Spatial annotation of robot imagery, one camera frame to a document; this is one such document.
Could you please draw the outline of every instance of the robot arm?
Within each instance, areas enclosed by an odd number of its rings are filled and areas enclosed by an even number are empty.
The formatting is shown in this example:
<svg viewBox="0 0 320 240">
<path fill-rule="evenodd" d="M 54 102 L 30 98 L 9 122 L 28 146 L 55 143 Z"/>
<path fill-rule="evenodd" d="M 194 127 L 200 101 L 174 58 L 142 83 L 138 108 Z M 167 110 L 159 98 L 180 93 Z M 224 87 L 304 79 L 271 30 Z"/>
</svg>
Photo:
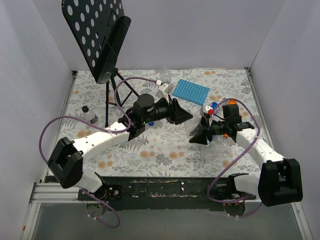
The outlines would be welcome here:
<svg viewBox="0 0 320 240">
<path fill-rule="evenodd" d="M 207 144 L 213 135 L 231 137 L 246 149 L 255 139 L 256 131 L 249 122 L 242 122 L 237 104 L 223 106 L 225 121 L 212 119 L 212 108 L 203 107 L 203 117 L 198 133 L 190 143 Z M 247 173 L 232 174 L 228 177 L 228 189 L 233 193 L 248 193 L 259 196 L 267 207 L 299 202 L 303 198 L 300 165 L 295 159 L 286 159 L 273 150 L 263 139 L 258 139 L 248 151 L 261 169 L 260 177 Z"/>
<path fill-rule="evenodd" d="M 170 124 L 179 125 L 193 117 L 180 107 L 177 99 L 171 99 L 168 94 L 156 103 L 150 94 L 140 95 L 127 115 L 131 125 L 126 131 L 96 132 L 72 141 L 67 137 L 58 141 L 47 165 L 64 189 L 76 186 L 87 189 L 98 199 L 104 197 L 107 184 L 96 172 L 83 169 L 84 162 L 106 149 L 138 137 L 145 131 L 147 123 L 166 119 Z M 121 131 L 128 125 L 128 119 L 122 117 L 106 130 Z"/>
</svg>

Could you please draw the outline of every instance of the bottle cap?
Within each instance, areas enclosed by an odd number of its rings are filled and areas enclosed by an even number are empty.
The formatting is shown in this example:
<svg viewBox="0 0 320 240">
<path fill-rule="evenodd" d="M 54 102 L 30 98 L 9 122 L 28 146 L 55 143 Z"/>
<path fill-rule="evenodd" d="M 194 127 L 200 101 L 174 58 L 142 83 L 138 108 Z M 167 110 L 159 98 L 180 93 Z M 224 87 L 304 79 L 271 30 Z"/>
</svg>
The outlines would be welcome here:
<svg viewBox="0 0 320 240">
<path fill-rule="evenodd" d="M 82 111 L 83 111 L 84 113 L 87 113 L 87 112 L 89 112 L 89 108 L 88 108 L 87 106 L 83 106 L 83 107 L 82 107 Z"/>
<path fill-rule="evenodd" d="M 237 101 L 236 100 L 230 100 L 229 104 L 237 104 Z"/>
<path fill-rule="evenodd" d="M 218 103 L 216 103 L 215 101 L 211 104 L 211 107 L 214 109 L 216 106 L 218 105 Z"/>
</svg>

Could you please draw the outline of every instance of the black music stand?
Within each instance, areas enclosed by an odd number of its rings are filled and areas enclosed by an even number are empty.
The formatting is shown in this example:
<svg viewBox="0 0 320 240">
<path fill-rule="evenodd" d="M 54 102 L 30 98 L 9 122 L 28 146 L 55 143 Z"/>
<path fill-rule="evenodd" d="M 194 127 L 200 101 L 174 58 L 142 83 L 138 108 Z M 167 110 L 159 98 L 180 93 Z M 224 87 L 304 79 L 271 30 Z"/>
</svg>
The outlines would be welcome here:
<svg viewBox="0 0 320 240">
<path fill-rule="evenodd" d="M 115 77 L 124 80 L 116 63 L 131 19 L 125 16 L 121 0 L 62 0 L 61 8 L 96 83 L 106 84 L 105 127 L 108 127 L 109 104 L 116 105 L 109 102 L 109 82 L 115 90 Z M 121 107 L 132 93 L 139 97 L 129 83 L 124 83 L 130 93 L 123 102 L 116 93 Z"/>
</svg>

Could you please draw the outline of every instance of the metal frame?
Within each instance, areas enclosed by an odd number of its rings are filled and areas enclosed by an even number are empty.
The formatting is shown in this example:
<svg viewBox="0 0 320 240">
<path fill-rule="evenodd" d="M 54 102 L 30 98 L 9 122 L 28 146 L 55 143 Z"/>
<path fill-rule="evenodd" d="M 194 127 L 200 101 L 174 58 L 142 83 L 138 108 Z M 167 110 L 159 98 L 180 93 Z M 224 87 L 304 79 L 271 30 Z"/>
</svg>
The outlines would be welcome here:
<svg viewBox="0 0 320 240">
<path fill-rule="evenodd" d="M 245 71 L 246 71 L 246 75 L 248 77 L 250 87 L 252 89 L 252 92 L 253 92 L 253 95 L 255 98 L 256 105 L 258 106 L 258 111 L 259 111 L 261 119 L 262 119 L 264 132 L 265 132 L 266 138 L 267 138 L 266 141 L 273 148 L 274 145 L 273 145 L 270 133 L 268 131 L 268 127 L 266 124 L 266 120 L 265 120 L 263 111 L 261 109 L 259 100 L 257 98 L 257 94 L 256 94 L 256 90 L 254 88 L 253 80 L 250 75 L 250 68 L 246 67 Z M 72 76 L 73 77 L 72 83 L 69 86 L 68 95 L 67 95 L 66 100 L 64 102 L 61 114 L 64 114 L 67 109 L 68 101 L 70 99 L 70 95 L 71 95 L 74 81 L 75 81 L 75 76 L 76 76 L 75 74 Z M 53 141 L 54 144 L 57 141 L 60 128 L 61 128 L 61 121 L 59 121 L 59 123 L 58 123 L 57 131 L 54 136 L 54 141 Z M 43 176 L 45 177 L 47 175 L 47 173 L 48 173 L 48 168 L 45 169 Z M 40 211 L 41 203 L 89 203 L 89 202 L 95 203 L 95 201 L 78 201 L 77 200 L 78 193 L 79 193 L 79 189 L 77 187 L 63 189 L 63 188 L 61 188 L 61 186 L 58 183 L 36 183 L 34 186 L 34 189 L 32 191 L 31 198 L 30 198 L 29 209 L 28 209 L 27 217 L 26 217 L 25 224 L 24 224 L 25 228 L 24 228 L 24 231 L 22 232 L 21 240 L 27 240 L 27 239 L 32 238 L 32 235 L 33 235 L 33 232 L 34 232 L 34 229 L 36 226 L 38 214 Z M 257 200 L 248 200 L 246 202 L 260 202 L 260 200 L 258 200 L 258 199 Z M 292 209 L 293 209 L 299 230 L 301 232 L 302 238 L 304 240 L 312 240 L 313 238 L 312 238 L 307 220 L 305 218 L 301 202 L 294 202 L 291 205 L 292 205 Z"/>
</svg>

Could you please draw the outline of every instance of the white cable clip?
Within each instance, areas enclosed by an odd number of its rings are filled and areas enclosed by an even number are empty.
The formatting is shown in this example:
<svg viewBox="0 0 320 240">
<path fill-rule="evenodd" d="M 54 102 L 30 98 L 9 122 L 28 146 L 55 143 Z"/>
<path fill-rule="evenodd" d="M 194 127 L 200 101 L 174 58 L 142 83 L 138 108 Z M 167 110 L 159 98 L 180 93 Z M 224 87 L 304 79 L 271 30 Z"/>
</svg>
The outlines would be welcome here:
<svg viewBox="0 0 320 240">
<path fill-rule="evenodd" d="M 155 85 L 161 86 L 161 81 L 160 80 L 156 80 Z"/>
<path fill-rule="evenodd" d="M 262 139 L 261 135 L 260 135 L 260 136 L 257 136 L 258 130 L 260 130 L 260 133 L 261 133 L 261 127 L 256 127 L 256 128 L 257 128 L 257 131 L 255 132 L 254 137 L 255 137 L 255 138 L 258 138 L 258 139 Z"/>
<path fill-rule="evenodd" d="M 256 131 L 253 138 L 254 138 L 254 139 L 257 138 L 258 140 L 259 140 L 259 139 L 262 139 L 262 137 L 261 137 L 260 135 L 258 136 L 257 134 L 258 134 L 258 132 Z"/>
</svg>

